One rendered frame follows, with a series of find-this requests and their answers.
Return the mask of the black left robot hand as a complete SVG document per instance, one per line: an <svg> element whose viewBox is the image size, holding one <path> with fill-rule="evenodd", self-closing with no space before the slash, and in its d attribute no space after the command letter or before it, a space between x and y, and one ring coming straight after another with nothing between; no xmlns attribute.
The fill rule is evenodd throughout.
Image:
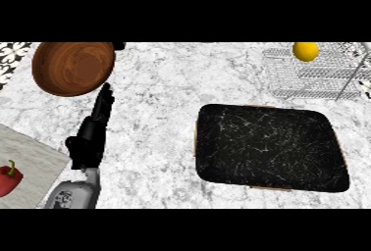
<svg viewBox="0 0 371 251"><path fill-rule="evenodd" d="M65 139L72 170L96 169L100 165L106 147L106 128L112 102L110 85L104 83L96 98L91 115L85 117L76 135Z"/></svg>

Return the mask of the black marbled tray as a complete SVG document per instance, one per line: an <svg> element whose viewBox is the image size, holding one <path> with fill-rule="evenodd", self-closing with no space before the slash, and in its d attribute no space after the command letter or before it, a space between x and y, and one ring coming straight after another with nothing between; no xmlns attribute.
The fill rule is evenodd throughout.
<svg viewBox="0 0 371 251"><path fill-rule="evenodd" d="M350 186L331 122L310 110L203 105L195 171L224 184L329 193Z"/></svg>

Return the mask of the yellow lemon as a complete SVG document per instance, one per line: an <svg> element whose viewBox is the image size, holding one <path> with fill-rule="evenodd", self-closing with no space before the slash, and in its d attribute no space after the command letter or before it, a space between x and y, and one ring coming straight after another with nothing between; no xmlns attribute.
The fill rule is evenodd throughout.
<svg viewBox="0 0 371 251"><path fill-rule="evenodd" d="M313 61L319 55L317 44L314 42L295 42L292 44L292 54L300 61Z"/></svg>

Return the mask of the grey marbled cutting board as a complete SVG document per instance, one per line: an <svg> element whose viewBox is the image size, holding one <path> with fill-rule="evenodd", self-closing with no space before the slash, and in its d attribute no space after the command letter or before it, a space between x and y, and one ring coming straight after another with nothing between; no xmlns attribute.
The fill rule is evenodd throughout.
<svg viewBox="0 0 371 251"><path fill-rule="evenodd" d="M69 157L26 135L0 125L0 167L14 167L23 179L0 198L0 209L32 209L69 162Z"/></svg>

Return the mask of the brown wooden bowl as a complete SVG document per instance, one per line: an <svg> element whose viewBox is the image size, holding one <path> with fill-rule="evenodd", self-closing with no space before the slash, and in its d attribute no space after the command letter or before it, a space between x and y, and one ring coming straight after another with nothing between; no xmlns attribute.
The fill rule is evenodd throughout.
<svg viewBox="0 0 371 251"><path fill-rule="evenodd" d="M32 57L32 76L39 89L73 97L96 90L113 66L110 42L42 42Z"/></svg>

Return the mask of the red bell pepper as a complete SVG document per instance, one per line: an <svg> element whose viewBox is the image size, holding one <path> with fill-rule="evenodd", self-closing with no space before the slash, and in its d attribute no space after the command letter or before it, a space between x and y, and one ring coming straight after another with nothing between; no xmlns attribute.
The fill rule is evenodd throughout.
<svg viewBox="0 0 371 251"><path fill-rule="evenodd" d="M23 174L16 168L14 161L10 165L0 167L0 197L4 197L16 188L23 179Z"/></svg>

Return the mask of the black and white patterned tile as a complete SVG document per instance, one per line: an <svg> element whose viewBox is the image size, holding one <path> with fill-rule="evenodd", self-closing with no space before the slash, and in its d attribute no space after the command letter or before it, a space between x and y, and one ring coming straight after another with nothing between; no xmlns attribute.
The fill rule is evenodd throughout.
<svg viewBox="0 0 371 251"><path fill-rule="evenodd" d="M0 42L0 90L11 78L31 45L29 42Z"/></svg>

